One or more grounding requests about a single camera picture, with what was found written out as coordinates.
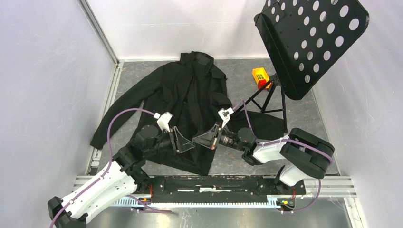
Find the black perforated music stand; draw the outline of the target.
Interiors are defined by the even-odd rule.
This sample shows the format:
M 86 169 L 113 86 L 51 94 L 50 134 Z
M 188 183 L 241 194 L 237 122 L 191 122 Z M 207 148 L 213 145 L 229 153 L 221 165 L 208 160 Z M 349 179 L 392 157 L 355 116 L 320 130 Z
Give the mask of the black perforated music stand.
M 254 16 L 282 94 L 301 100 L 366 31 L 357 0 L 268 0 Z

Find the black zip jacket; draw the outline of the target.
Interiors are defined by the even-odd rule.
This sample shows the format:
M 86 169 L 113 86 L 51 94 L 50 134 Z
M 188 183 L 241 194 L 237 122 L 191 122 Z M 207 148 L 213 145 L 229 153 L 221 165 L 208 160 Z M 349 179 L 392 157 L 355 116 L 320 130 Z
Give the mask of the black zip jacket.
M 170 126 L 191 140 L 221 120 L 218 111 L 233 107 L 228 98 L 226 75 L 214 64 L 213 57 L 202 52 L 181 53 L 180 60 L 169 62 L 145 76 L 121 95 L 108 109 L 96 129 L 90 145 L 101 150 L 107 141 L 107 129 L 120 112 L 139 108 L 152 113 L 170 112 Z M 252 130 L 258 139 L 275 140 L 284 135 L 283 120 L 268 114 L 248 111 Z M 197 145 L 184 153 L 147 158 L 186 172 L 206 176 L 215 151 Z

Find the aluminium frame rail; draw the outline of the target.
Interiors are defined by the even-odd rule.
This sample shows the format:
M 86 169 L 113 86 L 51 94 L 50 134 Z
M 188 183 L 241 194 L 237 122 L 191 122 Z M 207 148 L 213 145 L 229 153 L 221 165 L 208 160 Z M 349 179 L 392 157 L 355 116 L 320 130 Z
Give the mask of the aluminium frame rail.
M 150 184 L 156 196 L 177 192 L 243 192 L 269 196 L 299 196 L 322 198 L 355 198 L 356 190 L 347 176 L 325 176 L 322 179 L 305 178 L 293 187 L 279 191 L 273 176 L 221 175 L 221 176 L 152 176 Z

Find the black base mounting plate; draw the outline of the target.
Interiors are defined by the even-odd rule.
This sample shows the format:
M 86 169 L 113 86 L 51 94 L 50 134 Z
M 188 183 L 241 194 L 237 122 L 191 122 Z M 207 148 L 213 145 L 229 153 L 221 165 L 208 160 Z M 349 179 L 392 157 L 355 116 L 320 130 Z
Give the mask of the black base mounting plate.
M 274 176 L 154 176 L 137 193 L 151 194 L 154 203 L 263 203 L 267 196 L 306 193 L 304 182 L 281 186 Z

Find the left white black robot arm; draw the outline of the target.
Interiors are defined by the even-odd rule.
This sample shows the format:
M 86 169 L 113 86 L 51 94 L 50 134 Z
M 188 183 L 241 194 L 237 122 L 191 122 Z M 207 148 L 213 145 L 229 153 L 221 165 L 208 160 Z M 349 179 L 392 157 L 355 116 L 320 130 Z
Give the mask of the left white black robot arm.
M 177 127 L 158 130 L 146 125 L 112 160 L 89 181 L 72 193 L 48 201 L 50 227 L 84 228 L 101 211 L 129 194 L 145 193 L 151 179 L 142 169 L 155 155 L 177 155 L 193 149 Z

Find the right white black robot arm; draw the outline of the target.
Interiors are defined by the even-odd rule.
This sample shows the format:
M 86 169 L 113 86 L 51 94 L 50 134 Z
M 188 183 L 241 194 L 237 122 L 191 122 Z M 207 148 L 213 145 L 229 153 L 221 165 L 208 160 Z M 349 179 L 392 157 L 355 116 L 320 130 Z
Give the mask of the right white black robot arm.
M 236 133 L 214 125 L 209 131 L 193 137 L 196 144 L 214 150 L 223 145 L 242 151 L 243 160 L 249 165 L 262 165 L 276 160 L 287 160 L 289 165 L 280 169 L 274 181 L 277 192 L 286 194 L 301 180 L 322 179 L 334 162 L 334 146 L 300 128 L 273 141 L 258 142 L 250 128 Z

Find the yellow and red toy block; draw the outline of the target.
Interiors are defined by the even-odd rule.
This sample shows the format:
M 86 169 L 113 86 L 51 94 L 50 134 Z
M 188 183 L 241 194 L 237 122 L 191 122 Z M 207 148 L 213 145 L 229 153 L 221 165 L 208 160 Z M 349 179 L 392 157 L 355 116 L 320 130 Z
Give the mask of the yellow and red toy block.
M 254 68 L 252 70 L 252 75 L 257 83 L 258 89 L 261 89 L 269 81 L 269 76 L 263 67 Z

